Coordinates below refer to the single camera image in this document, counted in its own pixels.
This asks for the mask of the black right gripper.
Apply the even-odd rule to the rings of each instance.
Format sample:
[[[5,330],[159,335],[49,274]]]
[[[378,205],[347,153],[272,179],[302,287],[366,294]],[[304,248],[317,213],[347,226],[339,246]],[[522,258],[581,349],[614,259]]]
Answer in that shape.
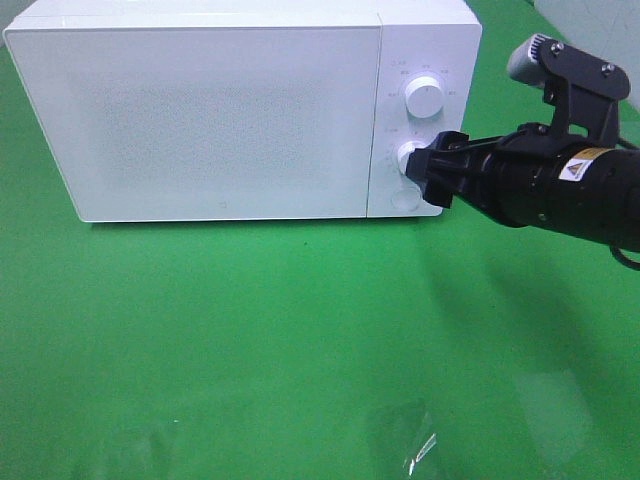
[[[455,197],[502,225],[531,225],[529,195],[550,174],[563,140],[546,132],[513,132],[476,140],[443,131],[408,158],[406,176],[423,199],[450,208]]]

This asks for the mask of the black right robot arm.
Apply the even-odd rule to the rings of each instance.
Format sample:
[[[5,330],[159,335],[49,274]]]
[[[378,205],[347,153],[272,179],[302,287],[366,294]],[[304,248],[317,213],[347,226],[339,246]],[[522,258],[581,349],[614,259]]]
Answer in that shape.
[[[471,140],[440,133],[408,157],[407,177],[428,203],[459,198],[495,222],[546,229],[637,252],[639,153],[554,139],[536,125]]]

